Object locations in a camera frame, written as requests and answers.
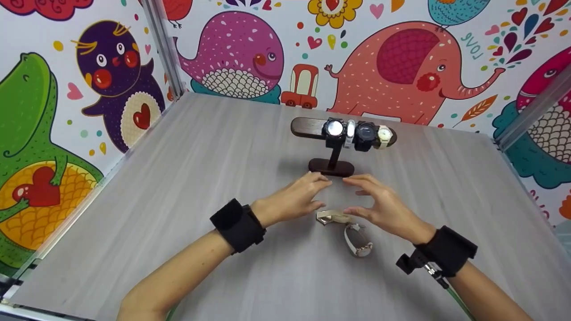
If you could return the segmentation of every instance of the wrist strap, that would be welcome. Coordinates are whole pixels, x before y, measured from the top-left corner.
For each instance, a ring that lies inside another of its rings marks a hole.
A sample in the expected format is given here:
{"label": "wrist strap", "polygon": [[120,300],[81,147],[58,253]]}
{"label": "wrist strap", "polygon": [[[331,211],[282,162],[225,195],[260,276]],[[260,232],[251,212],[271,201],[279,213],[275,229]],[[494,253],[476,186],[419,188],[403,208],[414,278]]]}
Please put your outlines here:
{"label": "wrist strap", "polygon": [[235,198],[210,217],[210,221],[238,253],[253,244],[259,244],[266,234],[250,206],[242,206]]}
{"label": "wrist strap", "polygon": [[466,261],[476,256],[478,250],[474,243],[446,225],[436,231],[430,242],[415,247],[411,257],[405,254],[400,257],[397,266],[410,274],[414,269],[434,262],[441,269],[440,275],[446,278],[456,276]]}

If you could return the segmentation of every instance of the wooden watch stand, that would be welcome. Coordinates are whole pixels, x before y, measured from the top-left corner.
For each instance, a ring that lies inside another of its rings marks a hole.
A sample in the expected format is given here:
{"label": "wooden watch stand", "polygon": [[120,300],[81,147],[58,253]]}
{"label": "wooden watch stand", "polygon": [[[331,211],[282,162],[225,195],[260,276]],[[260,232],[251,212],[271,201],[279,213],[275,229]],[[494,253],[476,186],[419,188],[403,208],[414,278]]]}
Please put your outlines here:
{"label": "wooden watch stand", "polygon": [[[326,121],[326,119],[297,117],[291,121],[291,132],[297,137],[320,139],[324,141],[325,135],[321,133],[321,129]],[[391,138],[388,146],[394,144],[396,141],[396,133],[392,129],[391,131],[393,132],[393,138]],[[355,172],[353,164],[342,160],[339,161],[339,154],[341,154],[342,148],[343,145],[335,147],[333,152],[331,152],[331,157],[329,159],[311,159],[309,161],[309,170],[321,172],[323,175],[328,176],[348,177],[353,175]]]}

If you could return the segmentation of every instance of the elephant ear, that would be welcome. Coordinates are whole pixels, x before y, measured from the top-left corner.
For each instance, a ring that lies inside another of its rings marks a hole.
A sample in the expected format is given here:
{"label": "elephant ear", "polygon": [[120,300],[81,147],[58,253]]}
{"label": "elephant ear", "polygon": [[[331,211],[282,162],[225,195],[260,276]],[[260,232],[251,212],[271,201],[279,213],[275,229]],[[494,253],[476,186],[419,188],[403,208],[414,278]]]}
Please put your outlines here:
{"label": "elephant ear", "polygon": [[391,35],[379,49],[377,70],[385,80],[410,85],[424,59],[439,42],[431,31],[407,29]]}

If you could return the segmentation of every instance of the wooden table surface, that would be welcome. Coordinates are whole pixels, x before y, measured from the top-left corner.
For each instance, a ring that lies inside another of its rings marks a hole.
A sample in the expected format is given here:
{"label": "wooden table surface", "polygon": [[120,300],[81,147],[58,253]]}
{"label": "wooden table surface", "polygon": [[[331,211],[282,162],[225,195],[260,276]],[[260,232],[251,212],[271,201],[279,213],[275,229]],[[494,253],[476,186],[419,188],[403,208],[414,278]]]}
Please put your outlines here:
{"label": "wooden table surface", "polygon": [[[129,289],[212,229],[209,217],[228,200],[252,202],[303,175],[311,158],[328,158],[324,141],[295,137],[289,124],[329,115],[186,94],[10,301],[114,320]],[[340,160],[392,186],[424,220],[476,243],[475,265],[535,320],[567,319],[571,262],[490,139],[375,122],[398,133],[396,144],[343,150]],[[371,205],[353,191],[334,179],[317,198],[327,209]],[[308,216],[270,227],[263,243],[224,261],[188,295],[175,320],[467,320],[425,271],[407,276],[395,266],[411,244],[364,224],[374,249],[363,259],[349,254],[342,226]]]}

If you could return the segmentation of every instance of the printed wall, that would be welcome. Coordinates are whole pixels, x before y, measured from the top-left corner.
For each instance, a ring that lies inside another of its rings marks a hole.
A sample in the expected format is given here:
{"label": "printed wall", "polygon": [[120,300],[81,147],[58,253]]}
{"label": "printed wall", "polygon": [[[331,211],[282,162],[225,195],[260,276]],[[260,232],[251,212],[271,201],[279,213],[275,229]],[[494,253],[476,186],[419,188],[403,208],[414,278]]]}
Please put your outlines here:
{"label": "printed wall", "polygon": [[[190,90],[292,108],[497,137],[571,62],[568,0],[163,2]],[[508,151],[566,243],[569,98]]]}
{"label": "printed wall", "polygon": [[172,95],[137,1],[0,0],[0,26],[0,273],[12,276]]}

